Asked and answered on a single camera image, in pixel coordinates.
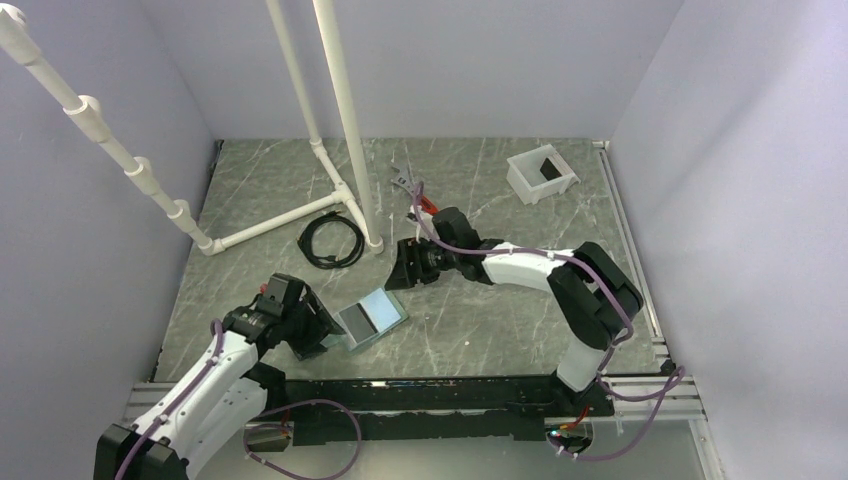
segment metal tool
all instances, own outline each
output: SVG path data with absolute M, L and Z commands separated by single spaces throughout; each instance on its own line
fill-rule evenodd
M 409 173 L 409 167 L 405 165 L 401 167 L 398 167 L 397 165 L 392 165 L 392 168 L 394 168 L 398 172 L 397 175 L 395 175 L 395 178 L 392 179 L 392 183 L 406 190 L 406 192 L 409 193 L 409 195 L 414 199 L 415 184 L 412 182 L 412 174 Z M 430 215 L 435 215 L 439 212 L 439 208 L 436 207 L 436 205 L 431 202 L 429 198 L 423 195 L 421 196 L 421 210 L 424 210 L 424 212 L 429 213 Z

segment red handle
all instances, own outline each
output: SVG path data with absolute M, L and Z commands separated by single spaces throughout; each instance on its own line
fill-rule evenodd
M 421 209 L 429 213 L 430 215 L 435 215 L 439 213 L 439 208 L 436 207 L 433 202 L 430 201 L 429 198 L 423 195 L 421 196 Z

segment table surface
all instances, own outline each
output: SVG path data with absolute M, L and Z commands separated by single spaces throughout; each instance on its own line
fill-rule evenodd
M 552 144 L 580 178 L 564 194 L 523 205 L 506 181 L 506 159 Z M 343 141 L 325 145 L 341 176 L 355 189 Z M 397 240 L 415 235 L 404 215 L 409 195 L 391 185 L 392 164 L 409 165 L 439 207 L 466 213 L 481 238 L 522 246 L 576 248 L 597 242 L 630 274 L 613 197 L 597 151 L 587 139 L 418 138 L 364 141 L 369 176 L 386 250 L 366 250 L 350 268 L 319 270 L 306 262 L 296 237 L 316 213 L 212 257 L 192 248 L 168 327 L 155 381 L 175 381 L 208 346 L 208 324 L 251 301 L 274 272 L 302 278 L 331 312 L 351 305 L 388 278 Z M 306 140 L 226 141 L 200 215 L 200 227 L 224 237 L 332 192 L 329 177 Z M 353 243 L 345 227 L 316 234 L 318 254 L 341 253 Z M 362 351 L 335 346 L 298 361 L 287 345 L 263 362 L 292 379 L 410 378 L 548 374 L 574 340 L 550 294 L 469 282 L 457 272 L 394 292 L 409 318 Z M 635 336 L 616 351 L 611 373 L 656 372 L 651 329 L 644 313 Z

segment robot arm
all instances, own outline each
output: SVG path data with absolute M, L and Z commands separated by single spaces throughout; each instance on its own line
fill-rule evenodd
M 195 478 L 250 419 L 284 403 L 278 396 L 285 396 L 285 374 L 259 363 L 265 352 L 286 341 L 298 358 L 308 358 L 326 351 L 321 341 L 328 334 L 342 333 L 308 285 L 281 274 L 271 277 L 255 309 L 236 308 L 221 330 L 160 403 L 130 428 L 106 430 L 97 444 L 95 480 L 114 479 L 125 461 L 125 480 Z
M 481 240 L 456 207 L 437 213 L 433 226 L 443 242 L 464 250 L 484 253 L 518 249 L 500 239 Z M 596 243 L 586 242 L 576 250 L 549 253 L 548 257 L 530 253 L 464 255 L 430 240 L 407 238 L 398 242 L 398 259 L 386 290 L 412 288 L 419 282 L 428 284 L 436 281 L 440 272 L 455 269 L 468 280 L 488 285 L 522 285 L 553 294 L 578 340 L 569 344 L 556 374 L 575 396 L 579 396 L 591 385 L 606 351 L 625 325 L 603 292 L 590 288 L 592 279 L 586 272 L 554 258 L 553 254 L 575 257 L 587 264 L 609 288 L 628 318 L 636 315 L 644 300 Z

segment white pvc pipe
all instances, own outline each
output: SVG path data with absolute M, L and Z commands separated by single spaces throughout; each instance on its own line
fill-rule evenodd
M 262 235 L 263 233 L 269 232 L 281 225 L 285 225 L 297 220 L 298 218 L 305 217 L 310 213 L 315 213 L 331 205 L 335 205 L 336 203 L 339 203 L 339 197 L 336 193 L 331 193 L 326 197 L 321 197 L 318 200 L 303 205 L 302 207 L 295 208 L 294 210 L 288 211 L 282 215 L 277 215 L 274 218 L 265 220 L 262 223 L 258 223 L 238 233 L 234 233 L 229 237 L 224 237 L 220 240 L 221 246 L 225 249 L 230 248 L 233 245 L 244 242 L 245 240 L 250 240 L 257 235 Z
M 23 65 L 63 107 L 65 114 L 94 143 L 100 145 L 121 166 L 124 174 L 145 195 L 152 198 L 168 218 L 197 243 L 203 253 L 212 254 L 213 241 L 197 227 L 188 202 L 172 200 L 153 177 L 150 162 L 133 157 L 112 136 L 103 120 L 100 103 L 87 95 L 77 95 L 41 55 L 41 49 L 26 32 L 26 17 L 17 7 L 0 3 L 0 48 Z
M 333 90 L 336 92 L 336 101 L 339 104 L 339 114 L 345 131 L 350 164 L 353 167 L 353 175 L 356 179 L 356 190 L 359 193 L 359 201 L 362 202 L 365 231 L 369 239 L 368 246 L 379 252 L 383 250 L 383 239 L 380 237 L 374 201 L 371 197 L 368 168 L 365 165 L 365 153 L 362 151 L 362 139 L 359 136 L 359 126 L 356 123 L 356 112 L 353 108 L 350 81 L 347 77 L 347 67 L 345 66 L 339 28 L 336 23 L 336 14 L 333 10 L 333 1 L 313 0 L 313 5 L 315 16 L 318 19 L 318 29 L 321 31 L 321 41 L 324 44 L 324 53 L 327 56 L 327 64 L 330 67 Z
M 277 40 L 280 42 L 280 48 L 283 50 L 283 58 L 286 61 L 286 68 L 289 70 L 292 85 L 294 85 L 297 103 L 300 104 L 300 111 L 303 112 L 303 121 L 306 122 L 306 130 L 309 131 L 309 141 L 312 145 L 318 145 L 321 143 L 321 136 L 318 135 L 315 114 L 312 113 L 312 106 L 309 104 L 309 98 L 306 96 L 303 73 L 301 73 L 300 65 L 297 63 L 297 57 L 294 53 L 289 29 L 286 26 L 286 19 L 283 16 L 283 10 L 280 8 L 279 0 L 265 0 L 265 3 L 268 5 L 268 13 L 271 14 L 271 22 L 274 24 L 274 31 L 277 32 Z

